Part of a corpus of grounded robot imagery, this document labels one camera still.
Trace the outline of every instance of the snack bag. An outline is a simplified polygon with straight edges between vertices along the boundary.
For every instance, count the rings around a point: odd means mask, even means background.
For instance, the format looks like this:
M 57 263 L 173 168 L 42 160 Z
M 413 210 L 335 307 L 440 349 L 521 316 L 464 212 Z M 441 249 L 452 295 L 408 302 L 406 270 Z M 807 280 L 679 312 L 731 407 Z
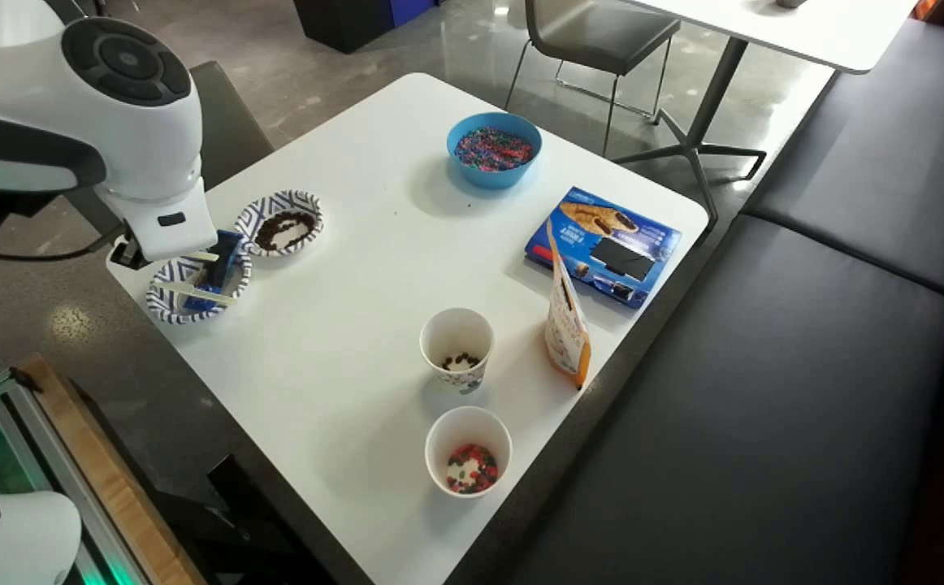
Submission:
M 580 308 L 573 282 L 565 262 L 558 254 L 555 236 L 551 232 L 551 219 L 548 219 L 548 241 L 551 244 L 552 274 L 551 304 L 548 307 L 548 322 L 545 323 L 543 339 L 548 346 L 548 357 L 562 373 L 568 375 L 583 388 L 587 380 L 587 363 L 591 360 L 591 341 L 587 338 L 584 326 L 584 311 Z

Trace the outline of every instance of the white table top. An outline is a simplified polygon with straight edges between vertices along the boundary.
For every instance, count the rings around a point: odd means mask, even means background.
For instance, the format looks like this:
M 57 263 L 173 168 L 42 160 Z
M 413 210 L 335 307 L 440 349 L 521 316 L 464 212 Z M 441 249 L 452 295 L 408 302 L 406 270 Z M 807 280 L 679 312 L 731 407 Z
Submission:
M 256 197 L 295 188 L 320 196 L 323 234 L 295 258 L 254 259 L 241 303 L 217 318 L 158 323 L 379 584 L 443 582 L 580 396 L 543 347 L 550 271 L 523 254 L 566 190 L 682 232 L 657 289 L 707 223 L 692 200 L 545 131 L 513 189 L 472 188 L 450 167 L 446 134 L 495 109 L 408 75 L 217 186 L 208 193 L 217 226 Z M 142 306 L 160 264 L 108 270 Z M 591 380 L 640 311 L 579 290 Z M 482 312 L 495 330 L 486 382 L 469 396 L 432 385 L 418 349 L 422 325 L 453 306 Z M 508 473 L 478 500 L 445 495 L 425 470 L 428 428 L 461 404 L 490 409 L 512 433 Z
M 787 10 L 776 0 L 623 1 L 855 74 L 876 66 L 917 3 L 808 0 Z

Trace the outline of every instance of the blue and white patterned paper plate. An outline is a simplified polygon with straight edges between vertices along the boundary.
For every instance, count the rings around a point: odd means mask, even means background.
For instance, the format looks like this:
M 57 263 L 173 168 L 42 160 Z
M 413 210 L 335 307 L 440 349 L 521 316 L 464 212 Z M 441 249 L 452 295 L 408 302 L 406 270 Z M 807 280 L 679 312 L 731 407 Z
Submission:
M 165 262 L 165 266 L 161 266 L 153 279 L 150 279 L 152 283 L 150 283 L 150 288 L 146 293 L 148 310 L 157 316 L 160 321 L 172 323 L 172 325 L 186 325 L 186 323 L 205 321 L 205 319 L 212 319 L 213 316 L 227 310 L 227 307 L 223 305 L 216 305 L 216 307 L 212 307 L 211 310 L 207 311 L 189 310 L 183 307 L 183 303 L 187 299 L 186 295 L 164 288 L 157 288 L 154 285 L 155 282 L 189 282 L 193 284 L 201 276 L 201 272 L 205 270 L 205 264 L 200 260 L 182 257 Z M 241 294 L 249 287 L 249 281 L 252 279 L 252 258 L 249 258 L 248 254 L 238 252 L 234 257 L 234 270 L 235 274 L 227 282 L 224 292 L 228 292 L 233 288 L 233 292 L 229 292 L 228 295 L 240 299 Z
M 263 223 L 282 211 L 298 210 L 313 215 L 317 219 L 313 229 L 295 244 L 280 249 L 262 249 L 256 244 L 256 236 Z M 315 240 L 324 229 L 324 215 L 320 210 L 320 200 L 305 190 L 280 190 L 269 197 L 261 197 L 249 203 L 234 222 L 234 231 L 241 234 L 241 248 L 253 256 L 288 256 L 305 248 Z

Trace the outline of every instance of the white paper cup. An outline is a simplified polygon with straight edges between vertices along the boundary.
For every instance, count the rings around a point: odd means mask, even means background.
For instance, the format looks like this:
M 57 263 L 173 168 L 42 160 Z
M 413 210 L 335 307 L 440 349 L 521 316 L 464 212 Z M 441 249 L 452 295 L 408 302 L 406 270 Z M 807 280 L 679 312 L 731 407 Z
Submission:
M 494 330 L 481 314 L 473 310 L 453 308 L 435 314 L 428 319 L 421 329 L 421 355 L 439 379 L 455 388 L 462 395 L 467 395 L 483 384 L 483 374 L 487 371 L 487 359 L 494 349 Z M 468 362 L 458 359 L 465 354 L 479 362 L 468 367 Z M 467 370 L 449 370 L 444 367 L 447 360 L 453 367 L 467 367 Z
M 457 448 L 465 444 L 487 448 L 497 462 L 497 482 L 482 492 L 457 493 L 447 486 L 447 462 Z M 478 406 L 458 406 L 435 420 L 425 437 L 425 466 L 432 481 L 447 495 L 471 500 L 482 497 L 497 486 L 512 461 L 512 436 L 497 415 Z

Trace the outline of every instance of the table leg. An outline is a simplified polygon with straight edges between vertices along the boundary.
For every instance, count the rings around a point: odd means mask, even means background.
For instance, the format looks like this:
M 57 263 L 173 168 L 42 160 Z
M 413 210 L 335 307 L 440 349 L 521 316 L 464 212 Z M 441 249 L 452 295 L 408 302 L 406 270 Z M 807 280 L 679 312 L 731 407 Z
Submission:
M 750 173 L 747 173 L 743 180 L 754 178 L 754 175 L 761 168 L 761 164 L 764 163 L 764 157 L 768 156 L 768 153 L 765 153 L 762 149 L 714 145 L 703 142 L 707 130 L 710 129 L 710 123 L 714 121 L 714 115 L 717 115 L 717 108 L 721 104 L 721 99 L 725 96 L 729 83 L 732 82 L 732 77 L 735 75 L 740 60 L 743 60 L 743 53 L 746 51 L 746 41 L 742 38 L 729 38 L 728 44 L 725 45 L 725 52 L 721 53 L 721 60 L 717 62 L 717 69 L 714 71 L 713 77 L 710 78 L 710 85 L 707 86 L 707 92 L 703 95 L 703 101 L 699 103 L 699 110 L 695 112 L 695 119 L 692 120 L 692 126 L 688 129 L 688 132 L 682 130 L 681 126 L 664 108 L 659 110 L 659 119 L 662 119 L 668 125 L 670 132 L 677 138 L 679 144 L 613 159 L 614 163 L 624 164 L 668 156 L 684 156 L 687 158 L 692 166 L 692 173 L 695 174 L 696 181 L 699 182 L 699 188 L 703 190 L 703 201 L 707 208 L 707 215 L 710 218 L 707 223 L 707 231 L 713 229 L 714 223 L 717 223 L 717 207 L 714 205 L 714 197 L 710 193 L 710 185 L 707 183 L 699 156 L 701 154 L 719 154 L 757 157 L 754 167 L 751 167 Z

